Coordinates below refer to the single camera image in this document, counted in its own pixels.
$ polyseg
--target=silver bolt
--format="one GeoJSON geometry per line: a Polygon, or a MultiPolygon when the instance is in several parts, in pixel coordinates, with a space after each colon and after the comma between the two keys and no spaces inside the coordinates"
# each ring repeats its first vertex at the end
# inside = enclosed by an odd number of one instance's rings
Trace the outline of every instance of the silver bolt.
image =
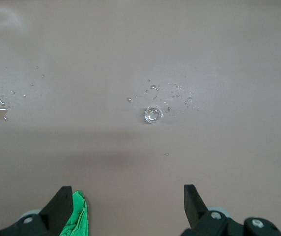
{"type": "Polygon", "coordinates": [[[213,219],[216,219],[216,220],[221,219],[221,215],[218,212],[212,212],[210,215],[213,219]]]}
{"type": "Polygon", "coordinates": [[[263,228],[264,227],[263,222],[261,222],[260,220],[257,220],[257,219],[252,220],[252,224],[254,226],[256,226],[256,227],[259,227],[259,228],[263,228]]]}
{"type": "Polygon", "coordinates": [[[28,224],[28,223],[30,223],[32,221],[32,217],[28,217],[28,218],[26,218],[24,221],[23,221],[23,223],[24,224],[28,224]]]}

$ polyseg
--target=beige surface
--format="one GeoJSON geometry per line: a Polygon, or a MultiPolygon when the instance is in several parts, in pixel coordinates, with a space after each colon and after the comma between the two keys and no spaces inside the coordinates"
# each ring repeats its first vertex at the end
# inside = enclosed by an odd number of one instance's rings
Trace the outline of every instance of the beige surface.
{"type": "Polygon", "coordinates": [[[0,1],[2,95],[1,227],[72,185],[93,236],[177,236],[193,183],[281,230],[281,0],[0,1]]]}

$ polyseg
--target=green towel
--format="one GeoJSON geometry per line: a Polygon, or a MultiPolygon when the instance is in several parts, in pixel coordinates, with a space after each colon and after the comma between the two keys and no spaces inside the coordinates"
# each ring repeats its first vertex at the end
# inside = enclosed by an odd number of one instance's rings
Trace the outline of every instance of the green towel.
{"type": "Polygon", "coordinates": [[[88,236],[87,202],[81,191],[73,193],[73,213],[60,236],[88,236]]]}

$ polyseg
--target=transparent round object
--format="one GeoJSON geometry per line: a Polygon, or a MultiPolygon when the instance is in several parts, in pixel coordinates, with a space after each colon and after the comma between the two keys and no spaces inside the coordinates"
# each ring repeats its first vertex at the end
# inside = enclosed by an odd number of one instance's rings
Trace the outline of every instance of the transparent round object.
{"type": "Polygon", "coordinates": [[[161,121],[162,111],[157,107],[148,107],[145,111],[145,119],[148,123],[154,124],[161,121]]]}

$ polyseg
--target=screw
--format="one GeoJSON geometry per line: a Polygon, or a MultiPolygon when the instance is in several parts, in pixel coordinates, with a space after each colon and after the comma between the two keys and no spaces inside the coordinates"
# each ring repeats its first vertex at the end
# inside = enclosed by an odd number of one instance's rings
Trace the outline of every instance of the screw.
{"type": "Polygon", "coordinates": [[[30,223],[32,221],[32,217],[28,217],[28,218],[26,218],[24,221],[23,221],[23,223],[24,224],[28,224],[28,223],[30,223]]]}
{"type": "Polygon", "coordinates": [[[256,226],[256,227],[259,227],[259,228],[263,228],[264,227],[263,222],[261,222],[260,220],[257,220],[257,219],[252,220],[252,224],[254,226],[256,226]]]}
{"type": "Polygon", "coordinates": [[[220,220],[221,219],[221,216],[220,216],[220,214],[218,212],[212,212],[210,215],[215,220],[220,220]]]}

